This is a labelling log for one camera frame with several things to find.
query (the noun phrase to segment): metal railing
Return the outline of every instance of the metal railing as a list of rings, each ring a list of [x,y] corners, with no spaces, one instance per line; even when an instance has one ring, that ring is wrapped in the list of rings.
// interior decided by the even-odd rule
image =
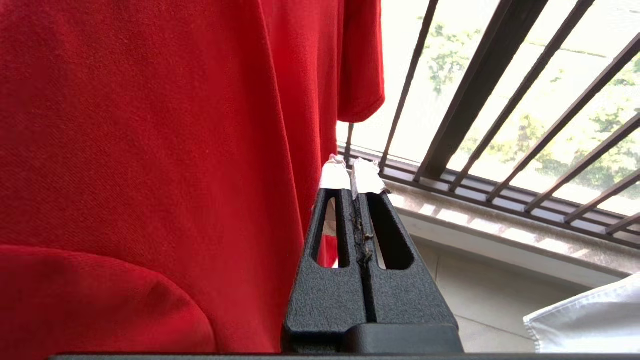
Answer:
[[[478,113],[491,96],[493,89],[511,63],[511,59],[520,45],[525,41],[546,3],[546,1],[502,0],[498,4],[424,160],[417,166],[409,161],[390,156],[389,151],[438,5],[437,0],[430,0],[384,151],[379,153],[353,147],[351,145],[355,128],[353,124],[349,125],[347,142],[340,147],[340,151],[347,159],[348,164],[350,160],[357,157],[378,160],[381,177],[385,179],[640,249],[640,226],[638,226],[640,213],[625,217],[598,208],[607,199],[635,185],[640,180],[640,170],[625,177],[587,204],[578,204],[553,196],[558,189],[575,179],[595,161],[637,130],[640,127],[639,115],[633,116],[582,160],[570,167],[548,190],[538,193],[510,184],[594,96],[638,54],[640,34],[629,42],[538,142],[520,158],[505,180],[496,182],[469,174],[474,163],[487,150],[509,116],[589,10],[594,0],[577,1],[573,10],[560,25],[500,115],[473,150],[466,165],[459,172],[447,169],[449,160],[462,144]]]

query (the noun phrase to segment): white cloth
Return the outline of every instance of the white cloth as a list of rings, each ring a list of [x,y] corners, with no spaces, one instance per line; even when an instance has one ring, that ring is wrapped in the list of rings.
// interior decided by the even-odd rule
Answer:
[[[524,317],[536,352],[640,352],[640,273]]]

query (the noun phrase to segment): black clamp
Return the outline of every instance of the black clamp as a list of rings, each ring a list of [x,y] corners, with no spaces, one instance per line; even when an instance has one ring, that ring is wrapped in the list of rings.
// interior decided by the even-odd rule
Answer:
[[[316,259],[335,199],[339,268]],[[386,269],[377,262],[374,239]],[[386,193],[320,189],[282,331],[297,353],[462,353],[458,323]]]

